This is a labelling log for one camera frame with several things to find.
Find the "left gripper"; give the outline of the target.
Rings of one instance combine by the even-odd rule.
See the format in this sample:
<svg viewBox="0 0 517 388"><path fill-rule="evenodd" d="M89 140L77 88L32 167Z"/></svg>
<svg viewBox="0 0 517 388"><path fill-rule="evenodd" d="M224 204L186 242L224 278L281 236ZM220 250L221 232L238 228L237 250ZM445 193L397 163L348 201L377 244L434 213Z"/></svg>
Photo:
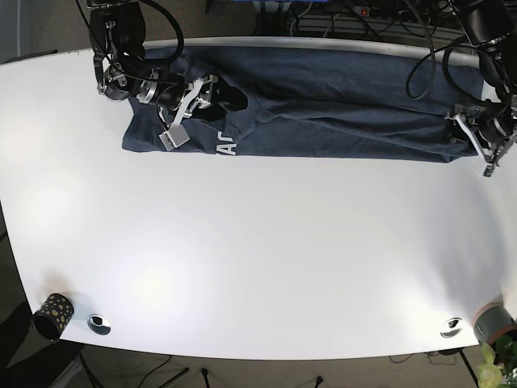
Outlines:
<svg viewBox="0 0 517 388"><path fill-rule="evenodd" d="M456 105L448 117L448 142L470 144L483 162L482 175L492 176L516 143L516 107L503 111Z"/></svg>

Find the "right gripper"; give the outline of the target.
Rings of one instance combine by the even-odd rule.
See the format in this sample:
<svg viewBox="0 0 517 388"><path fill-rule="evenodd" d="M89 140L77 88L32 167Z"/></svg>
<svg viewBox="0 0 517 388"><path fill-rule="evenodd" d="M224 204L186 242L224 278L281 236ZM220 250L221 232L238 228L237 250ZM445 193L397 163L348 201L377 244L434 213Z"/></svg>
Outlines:
<svg viewBox="0 0 517 388"><path fill-rule="evenodd" d="M212 104L227 112L240 112L248 108L248 98L240 89L228 84L216 84L218 81L216 75L210 74L188 83L174 109L174 119L169 124L163 115L165 108L158 107L158 120L162 127L159 139L166 151L177 149L190 140L182 120L191 118L197 108L205 109Z"/></svg>

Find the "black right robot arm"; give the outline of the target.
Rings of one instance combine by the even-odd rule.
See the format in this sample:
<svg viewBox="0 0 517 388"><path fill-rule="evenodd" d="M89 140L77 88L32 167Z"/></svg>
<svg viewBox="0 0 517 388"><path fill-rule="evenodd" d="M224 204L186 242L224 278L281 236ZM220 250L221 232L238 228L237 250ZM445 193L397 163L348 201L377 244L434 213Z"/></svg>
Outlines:
<svg viewBox="0 0 517 388"><path fill-rule="evenodd" d="M218 74L188 82L173 72L171 66L183 52L183 32L167 9L154 1L146 4L166 18L177 36L176 49L167 57L147 58L139 1L89 1L90 13L83 21L94 52L98 92L113 101L134 98L153 106L160 127L158 137L165 150L171 151L190 139L183 120L220 120L227 112L245 110L248 99Z"/></svg>

